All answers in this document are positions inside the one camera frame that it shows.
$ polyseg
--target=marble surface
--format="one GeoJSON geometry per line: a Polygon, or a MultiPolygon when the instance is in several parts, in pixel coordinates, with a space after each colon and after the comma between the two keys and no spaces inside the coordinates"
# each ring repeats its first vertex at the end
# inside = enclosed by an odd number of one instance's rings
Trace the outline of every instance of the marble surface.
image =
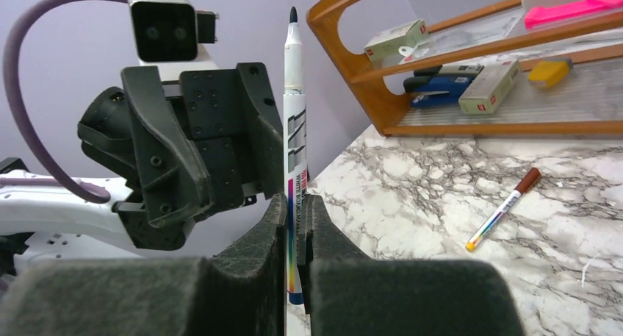
{"type": "MultiPolygon", "coordinates": [[[[309,191],[376,259],[491,263],[527,335],[623,335],[623,140],[395,139],[370,127],[309,191]],[[532,166],[539,184],[467,252],[532,166]]],[[[310,335],[300,307],[288,335],[310,335]]]]}

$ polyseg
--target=pink tool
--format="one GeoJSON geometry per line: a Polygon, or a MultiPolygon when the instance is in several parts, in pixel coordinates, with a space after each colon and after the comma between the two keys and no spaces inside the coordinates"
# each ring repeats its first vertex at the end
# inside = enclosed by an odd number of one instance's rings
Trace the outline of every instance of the pink tool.
{"type": "Polygon", "coordinates": [[[533,7],[524,17],[526,29],[623,7],[623,0],[581,0],[557,7],[533,7]]]}

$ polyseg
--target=marker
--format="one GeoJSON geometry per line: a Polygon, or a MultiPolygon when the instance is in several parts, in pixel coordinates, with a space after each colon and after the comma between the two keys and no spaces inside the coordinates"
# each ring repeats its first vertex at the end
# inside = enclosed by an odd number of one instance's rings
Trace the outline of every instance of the marker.
{"type": "Polygon", "coordinates": [[[478,244],[484,239],[485,235],[491,231],[491,228],[507,213],[511,207],[519,200],[519,198],[525,194],[529,189],[534,186],[541,178],[541,172],[538,169],[532,168],[525,175],[524,179],[515,187],[515,190],[508,196],[508,198],[497,208],[495,212],[485,223],[480,226],[478,231],[472,236],[471,239],[465,245],[465,249],[468,251],[474,251],[478,244]]]}
{"type": "Polygon", "coordinates": [[[298,233],[307,191],[307,130],[303,90],[303,42],[296,8],[290,10],[288,37],[284,46],[284,192],[288,203],[287,290],[290,303],[303,303],[303,290],[296,266],[298,233]]]}

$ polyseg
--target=camera lens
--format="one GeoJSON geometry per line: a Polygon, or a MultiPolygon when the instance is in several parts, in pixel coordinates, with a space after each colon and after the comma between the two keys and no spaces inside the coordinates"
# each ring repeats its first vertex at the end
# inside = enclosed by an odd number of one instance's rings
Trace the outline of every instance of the camera lens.
{"type": "Polygon", "coordinates": [[[158,31],[158,29],[156,27],[148,27],[145,30],[145,34],[147,35],[147,38],[149,38],[150,40],[157,40],[158,37],[160,37],[160,32],[158,31]]]}
{"type": "Polygon", "coordinates": [[[173,34],[176,36],[176,38],[178,40],[183,40],[186,38],[186,36],[188,35],[186,33],[186,29],[184,29],[183,27],[178,27],[173,31],[173,34]]]}

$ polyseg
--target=yellow object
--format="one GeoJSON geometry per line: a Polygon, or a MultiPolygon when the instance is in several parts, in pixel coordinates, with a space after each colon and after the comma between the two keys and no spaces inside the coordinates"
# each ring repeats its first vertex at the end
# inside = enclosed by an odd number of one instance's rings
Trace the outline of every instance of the yellow object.
{"type": "Polygon", "coordinates": [[[532,69],[527,80],[533,87],[550,88],[562,81],[572,68],[571,58],[545,59],[532,69]]]}

